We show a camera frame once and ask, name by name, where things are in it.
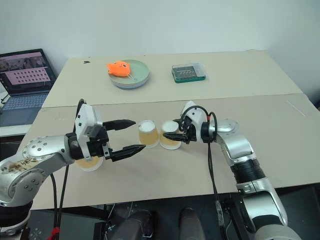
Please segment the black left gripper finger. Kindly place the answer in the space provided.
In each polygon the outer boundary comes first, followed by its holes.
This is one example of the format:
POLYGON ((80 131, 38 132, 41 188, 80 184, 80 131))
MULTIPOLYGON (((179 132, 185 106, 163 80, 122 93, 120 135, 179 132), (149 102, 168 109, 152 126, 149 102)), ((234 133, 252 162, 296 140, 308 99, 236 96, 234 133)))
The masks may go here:
POLYGON ((123 159, 130 158, 135 154, 141 152, 146 145, 144 144, 134 144, 130 146, 123 147, 121 150, 110 151, 110 159, 112 162, 117 162, 123 159))
POLYGON ((132 125, 135 125, 136 122, 129 120, 129 119, 118 119, 118 120, 111 120, 111 121, 105 121, 102 123, 106 131, 110 130, 123 130, 126 129, 132 125))

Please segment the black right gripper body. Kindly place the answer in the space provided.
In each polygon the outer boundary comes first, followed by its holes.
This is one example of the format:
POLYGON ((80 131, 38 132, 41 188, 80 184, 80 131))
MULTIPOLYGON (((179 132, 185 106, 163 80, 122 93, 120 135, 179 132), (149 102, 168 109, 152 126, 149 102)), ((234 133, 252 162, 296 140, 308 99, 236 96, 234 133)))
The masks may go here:
POLYGON ((189 116, 181 116, 178 122, 178 128, 181 132, 178 140, 189 144, 198 140, 197 134, 201 129, 201 121, 199 119, 192 119, 189 116))

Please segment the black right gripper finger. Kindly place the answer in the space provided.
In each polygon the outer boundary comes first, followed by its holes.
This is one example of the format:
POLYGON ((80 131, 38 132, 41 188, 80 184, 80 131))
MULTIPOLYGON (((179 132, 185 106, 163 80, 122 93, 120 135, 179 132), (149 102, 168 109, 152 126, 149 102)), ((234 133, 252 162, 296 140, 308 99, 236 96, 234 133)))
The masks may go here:
POLYGON ((163 136, 166 139, 169 139, 171 141, 184 142, 184 143, 188 142, 188 136, 183 133, 166 132, 163 134, 163 136))

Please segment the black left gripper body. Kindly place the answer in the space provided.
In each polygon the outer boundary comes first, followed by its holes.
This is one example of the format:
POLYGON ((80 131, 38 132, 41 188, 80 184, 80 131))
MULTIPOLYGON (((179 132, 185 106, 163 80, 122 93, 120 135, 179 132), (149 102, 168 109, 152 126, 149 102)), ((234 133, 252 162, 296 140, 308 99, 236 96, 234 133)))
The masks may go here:
POLYGON ((107 131, 110 130, 110 121, 105 121, 99 127, 95 137, 90 137, 87 143, 89 153, 92 157, 104 157, 106 160, 111 159, 111 148, 109 145, 109 136, 107 131))

